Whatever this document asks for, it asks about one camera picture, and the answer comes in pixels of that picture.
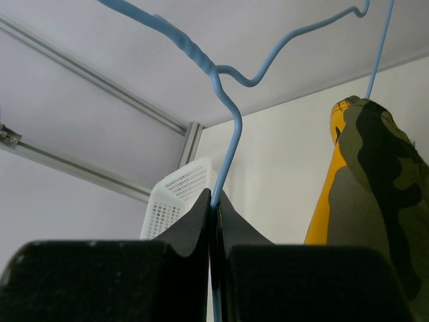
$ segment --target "white wall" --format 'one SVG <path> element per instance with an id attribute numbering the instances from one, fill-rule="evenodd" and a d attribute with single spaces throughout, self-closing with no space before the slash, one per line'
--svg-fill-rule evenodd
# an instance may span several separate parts
<path id="1" fill-rule="evenodd" d="M 146 204 L 0 150 L 0 275 L 35 239 L 138 239 Z"/>
<path id="2" fill-rule="evenodd" d="M 392 112 L 427 162 L 428 71 L 429 58 L 423 58 L 380 72 L 371 96 Z M 304 241 L 333 151 L 330 110 L 345 97 L 362 97 L 367 83 L 362 78 L 243 118 L 243 136 L 229 174 L 231 200 L 271 241 Z M 219 170 L 232 131 L 232 122 L 205 129 L 196 157 L 210 157 Z"/>

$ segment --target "perforated basket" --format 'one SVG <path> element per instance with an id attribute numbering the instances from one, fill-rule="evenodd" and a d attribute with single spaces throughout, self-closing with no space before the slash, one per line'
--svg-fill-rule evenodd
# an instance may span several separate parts
<path id="1" fill-rule="evenodd" d="M 192 208 L 205 188 L 213 190 L 217 174 L 208 158 L 195 160 L 155 185 L 147 204 L 141 239 L 163 233 Z"/>

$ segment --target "white mesh basket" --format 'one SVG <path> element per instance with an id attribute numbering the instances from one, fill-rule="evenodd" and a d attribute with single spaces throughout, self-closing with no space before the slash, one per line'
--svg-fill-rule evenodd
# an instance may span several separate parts
<path id="1" fill-rule="evenodd" d="M 163 233 L 192 208 L 205 188 L 213 190 L 217 174 L 210 159 L 201 158 L 174 171 L 152 190 L 141 228 L 141 239 Z"/>

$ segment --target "yellow fabric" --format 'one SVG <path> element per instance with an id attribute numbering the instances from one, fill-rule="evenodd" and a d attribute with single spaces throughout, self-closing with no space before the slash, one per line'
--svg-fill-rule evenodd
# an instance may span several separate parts
<path id="1" fill-rule="evenodd" d="M 330 162 L 328 174 L 323 185 L 322 192 L 317 202 L 310 227 L 306 236 L 305 244 L 307 245 L 326 245 L 328 238 L 329 223 L 329 191 L 335 179 L 335 174 L 343 166 L 346 166 L 344 158 L 341 156 L 339 145 L 337 144 L 338 132 L 342 132 L 345 127 L 343 112 L 349 108 L 351 101 L 345 99 L 332 108 L 330 115 L 330 135 L 335 144 L 334 154 Z"/>

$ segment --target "metal bracket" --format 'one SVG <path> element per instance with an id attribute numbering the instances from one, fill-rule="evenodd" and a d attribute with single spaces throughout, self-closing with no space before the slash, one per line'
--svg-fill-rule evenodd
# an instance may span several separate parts
<path id="1" fill-rule="evenodd" d="M 195 159 L 196 149 L 200 143 L 201 133 L 204 127 L 196 121 L 193 121 L 186 131 L 185 143 L 183 145 L 182 155 L 179 159 L 177 169 Z"/>
<path id="2" fill-rule="evenodd" d="M 8 148 L 15 149 L 18 145 L 21 135 L 12 131 L 6 125 L 0 123 L 0 143 Z"/>

